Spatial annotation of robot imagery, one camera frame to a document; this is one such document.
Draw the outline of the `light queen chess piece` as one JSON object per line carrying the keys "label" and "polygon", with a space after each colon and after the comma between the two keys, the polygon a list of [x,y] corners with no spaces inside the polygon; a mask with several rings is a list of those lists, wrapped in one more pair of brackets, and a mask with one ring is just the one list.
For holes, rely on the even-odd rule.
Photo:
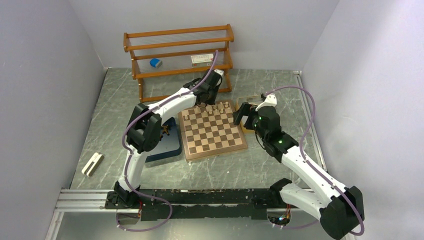
{"label": "light queen chess piece", "polygon": [[206,107],[206,110],[207,110],[207,112],[208,112],[209,114],[212,114],[212,113],[213,113],[213,108],[212,108],[212,106],[211,106],[211,105],[208,105],[208,106]]}

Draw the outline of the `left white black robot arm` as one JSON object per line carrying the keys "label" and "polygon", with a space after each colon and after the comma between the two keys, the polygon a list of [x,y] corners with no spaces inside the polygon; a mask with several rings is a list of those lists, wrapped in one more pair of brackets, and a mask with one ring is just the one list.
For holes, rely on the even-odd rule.
{"label": "left white black robot arm", "polygon": [[148,153],[161,141],[163,124],[167,120],[195,105],[215,103],[224,75],[223,70],[209,70],[202,78],[187,82],[159,102],[135,106],[121,139],[122,146],[127,150],[124,169],[113,191],[107,195],[106,209],[151,207],[158,201],[171,206],[163,198],[140,192],[141,173]]}

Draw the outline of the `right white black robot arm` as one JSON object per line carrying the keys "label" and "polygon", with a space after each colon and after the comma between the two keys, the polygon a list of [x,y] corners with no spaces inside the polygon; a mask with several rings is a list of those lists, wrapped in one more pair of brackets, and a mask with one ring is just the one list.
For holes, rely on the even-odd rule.
{"label": "right white black robot arm", "polygon": [[253,130],[261,139],[262,148],[294,171],[311,189],[307,191],[282,179],[272,185],[270,202],[275,207],[295,206],[317,219],[323,230],[333,239],[341,240],[363,224],[365,220],[363,194],[356,186],[347,187],[334,179],[312,161],[300,144],[284,132],[280,115],[272,105],[258,106],[244,102],[233,112],[233,123]]}

